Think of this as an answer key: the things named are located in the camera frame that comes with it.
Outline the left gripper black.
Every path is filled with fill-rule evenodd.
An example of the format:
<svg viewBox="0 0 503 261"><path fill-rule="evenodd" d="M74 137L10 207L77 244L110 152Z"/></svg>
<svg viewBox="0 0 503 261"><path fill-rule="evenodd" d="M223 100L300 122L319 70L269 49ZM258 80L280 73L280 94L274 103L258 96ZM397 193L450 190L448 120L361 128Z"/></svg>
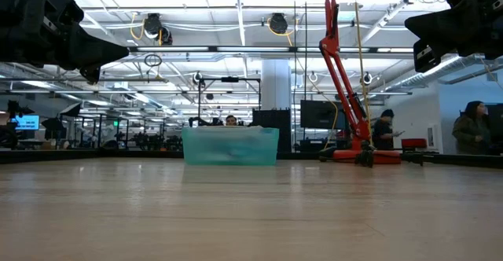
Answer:
<svg viewBox="0 0 503 261"><path fill-rule="evenodd" d="M97 83L101 66L130 51L88 35L79 25L82 19L83 11L73 0L26 0L21 28L28 41L28 62L77 69L88 83Z"/></svg>

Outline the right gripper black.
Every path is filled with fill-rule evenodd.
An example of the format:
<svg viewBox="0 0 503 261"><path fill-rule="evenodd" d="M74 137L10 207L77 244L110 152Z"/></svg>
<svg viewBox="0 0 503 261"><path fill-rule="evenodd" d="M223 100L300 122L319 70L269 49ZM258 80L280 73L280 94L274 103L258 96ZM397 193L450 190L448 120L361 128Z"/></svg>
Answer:
<svg viewBox="0 0 503 261"><path fill-rule="evenodd" d="M416 72L426 72L448 53L487 60L503 56L503 0L446 0L449 8L406 19L419 39L413 45Z"/></svg>

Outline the small distant monitor screen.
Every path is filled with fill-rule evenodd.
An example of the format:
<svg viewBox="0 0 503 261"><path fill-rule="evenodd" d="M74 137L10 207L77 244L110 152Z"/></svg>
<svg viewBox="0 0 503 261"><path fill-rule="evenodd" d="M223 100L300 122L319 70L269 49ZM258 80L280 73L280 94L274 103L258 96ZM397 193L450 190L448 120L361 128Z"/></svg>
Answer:
<svg viewBox="0 0 503 261"><path fill-rule="evenodd" d="M16 131L37 131L39 129L39 115L16 116L14 122L17 124Z"/></svg>

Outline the red desk lamp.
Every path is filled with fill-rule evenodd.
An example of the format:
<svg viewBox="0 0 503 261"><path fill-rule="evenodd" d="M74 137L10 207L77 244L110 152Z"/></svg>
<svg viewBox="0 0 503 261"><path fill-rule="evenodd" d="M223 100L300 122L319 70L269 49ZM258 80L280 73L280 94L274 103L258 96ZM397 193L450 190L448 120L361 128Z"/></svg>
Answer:
<svg viewBox="0 0 503 261"><path fill-rule="evenodd" d="M364 167L376 164L400 164L400 154L393 150L377 150L371 143L372 132L367 110L363 108L358 95L353 91L340 57L340 36L338 28L339 4L336 0L325 0L325 37L319 42L319 49L335 85L351 130L351 143L345 149L337 147L320 151L320 160L340 163L354 163Z"/></svg>

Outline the red box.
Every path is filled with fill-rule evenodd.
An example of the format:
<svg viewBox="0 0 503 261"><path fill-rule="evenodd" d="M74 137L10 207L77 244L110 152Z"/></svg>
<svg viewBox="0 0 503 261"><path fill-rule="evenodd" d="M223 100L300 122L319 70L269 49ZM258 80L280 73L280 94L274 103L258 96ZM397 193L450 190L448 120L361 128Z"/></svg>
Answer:
<svg viewBox="0 0 503 261"><path fill-rule="evenodd" d="M428 147L425 138L404 138L401 143L403 149L426 149Z"/></svg>

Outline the large black background monitor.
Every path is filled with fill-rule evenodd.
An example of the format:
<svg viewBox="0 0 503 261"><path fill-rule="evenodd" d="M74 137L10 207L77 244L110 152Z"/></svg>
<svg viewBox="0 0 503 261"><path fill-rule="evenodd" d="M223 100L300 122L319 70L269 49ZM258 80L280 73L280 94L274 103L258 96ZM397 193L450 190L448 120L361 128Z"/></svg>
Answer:
<svg viewBox="0 0 503 261"><path fill-rule="evenodd" d="M349 123L339 102L302 100L300 126L305 128L348 130Z"/></svg>

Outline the teal translucent plastic bin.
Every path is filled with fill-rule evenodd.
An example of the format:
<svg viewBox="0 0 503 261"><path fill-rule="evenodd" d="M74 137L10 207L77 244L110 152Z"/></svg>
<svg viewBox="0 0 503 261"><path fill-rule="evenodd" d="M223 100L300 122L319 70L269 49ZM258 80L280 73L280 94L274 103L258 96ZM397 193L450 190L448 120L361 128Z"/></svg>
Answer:
<svg viewBox="0 0 503 261"><path fill-rule="evenodd" d="M185 127L183 156L192 165L272 166L279 130L270 127Z"/></svg>

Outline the black background panel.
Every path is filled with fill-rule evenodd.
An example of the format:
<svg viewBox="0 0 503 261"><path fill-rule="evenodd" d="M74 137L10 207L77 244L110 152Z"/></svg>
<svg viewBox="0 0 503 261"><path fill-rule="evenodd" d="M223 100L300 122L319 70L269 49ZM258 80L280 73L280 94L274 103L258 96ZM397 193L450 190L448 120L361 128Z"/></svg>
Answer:
<svg viewBox="0 0 503 261"><path fill-rule="evenodd" d="M290 153L292 151L292 114L289 108L253 110L252 125L278 129L278 152Z"/></svg>

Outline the silver ceiling duct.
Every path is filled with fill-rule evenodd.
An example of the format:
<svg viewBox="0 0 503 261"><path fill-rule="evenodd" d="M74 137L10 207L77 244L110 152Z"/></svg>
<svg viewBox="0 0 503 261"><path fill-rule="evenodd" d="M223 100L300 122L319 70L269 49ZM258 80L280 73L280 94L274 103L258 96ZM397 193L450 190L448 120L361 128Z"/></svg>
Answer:
<svg viewBox="0 0 503 261"><path fill-rule="evenodd" d="M392 92L394 90L410 86L425 85L437 80L438 78L460 71L461 69L468 68L474 64L482 64L484 61L487 62L482 55L477 54L470 57L451 57L424 73L417 72L414 75L404 78L403 80L389 84L384 88L384 92Z"/></svg>

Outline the black metal table frame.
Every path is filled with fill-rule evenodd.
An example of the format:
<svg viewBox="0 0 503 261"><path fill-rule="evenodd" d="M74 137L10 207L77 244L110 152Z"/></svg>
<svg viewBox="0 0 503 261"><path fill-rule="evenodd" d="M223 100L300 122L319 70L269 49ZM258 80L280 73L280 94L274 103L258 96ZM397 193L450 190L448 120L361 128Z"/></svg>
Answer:
<svg viewBox="0 0 503 261"><path fill-rule="evenodd" d="M94 158L163 158L182 159L182 152L166 151L126 151L102 149L72 150L14 150L0 151L0 164L18 164L51 160L80 160ZM486 167L503 170L503 156L442 155L434 153L405 153L402 161L419 164L425 163L457 165L465 167Z"/></svg>

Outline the black background frame stand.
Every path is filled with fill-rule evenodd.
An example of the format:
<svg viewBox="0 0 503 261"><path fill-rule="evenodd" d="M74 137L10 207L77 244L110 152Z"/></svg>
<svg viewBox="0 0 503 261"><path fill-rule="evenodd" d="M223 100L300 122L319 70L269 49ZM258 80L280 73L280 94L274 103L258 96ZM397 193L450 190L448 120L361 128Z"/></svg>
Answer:
<svg viewBox="0 0 503 261"><path fill-rule="evenodd" d="M203 124L204 126L206 125L212 125L212 123L207 123L206 121L202 120L201 118L201 95L215 82L219 81L221 83L239 83L239 82L245 82L248 84L249 88L252 88L256 94L258 94L258 110L262 108L262 84L261 84L261 79L252 79L252 78L245 78L245 77L237 77L237 76L226 76L226 77L220 77L220 78L204 78L200 77L198 82L197 82L197 96L198 96L198 102L197 102L197 117L194 119L191 119L189 122L192 123L194 120L197 121L198 124ZM256 81L258 83L258 89L254 88L253 85L251 85L251 81Z"/></svg>

